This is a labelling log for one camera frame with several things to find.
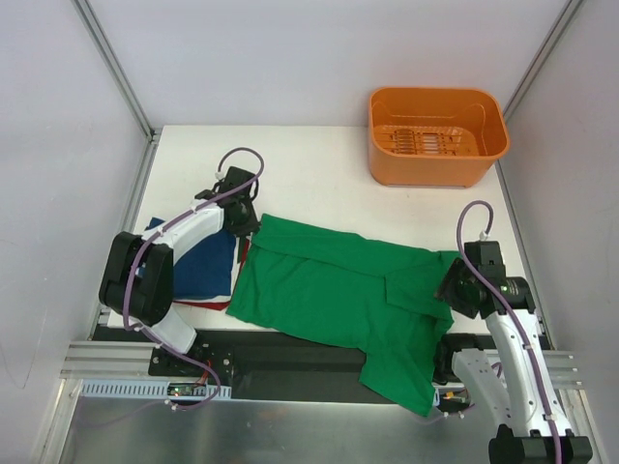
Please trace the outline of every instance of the orange basket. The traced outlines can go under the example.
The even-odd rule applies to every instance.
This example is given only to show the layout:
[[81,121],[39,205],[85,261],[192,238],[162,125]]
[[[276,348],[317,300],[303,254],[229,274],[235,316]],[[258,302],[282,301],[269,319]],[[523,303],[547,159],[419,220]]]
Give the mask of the orange basket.
[[369,170],[387,186],[471,187],[510,148],[498,102],[476,89],[378,89],[368,131]]

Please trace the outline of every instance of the white table surface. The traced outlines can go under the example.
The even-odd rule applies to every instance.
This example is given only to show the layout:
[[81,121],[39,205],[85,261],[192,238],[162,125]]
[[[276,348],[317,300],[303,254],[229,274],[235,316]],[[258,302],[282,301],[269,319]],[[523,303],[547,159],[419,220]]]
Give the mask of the white table surface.
[[[265,159],[256,212],[369,239],[429,249],[456,249],[456,223],[471,200],[494,207],[491,239],[501,244],[508,275],[524,276],[516,238],[494,168],[472,188],[383,187],[368,170],[366,128],[166,126],[139,209],[135,233],[151,217],[172,218],[185,211],[193,196],[216,182],[218,162],[227,151],[251,147]],[[255,170],[250,154],[235,154],[228,164]],[[486,226],[486,210],[474,208],[464,224],[464,240],[477,240]],[[198,329],[263,330],[224,312],[176,305]],[[480,319],[454,312],[451,332],[487,334]],[[109,327],[122,327],[112,312]]]

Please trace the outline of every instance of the blue folded cloth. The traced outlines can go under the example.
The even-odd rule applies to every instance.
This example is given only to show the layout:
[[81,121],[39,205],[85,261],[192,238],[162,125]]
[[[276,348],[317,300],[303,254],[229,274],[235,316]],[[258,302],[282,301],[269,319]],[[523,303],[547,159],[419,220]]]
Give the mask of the blue folded cloth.
[[[146,230],[163,220],[153,217]],[[174,300],[209,300],[229,297],[236,238],[227,230],[202,240],[174,265]]]

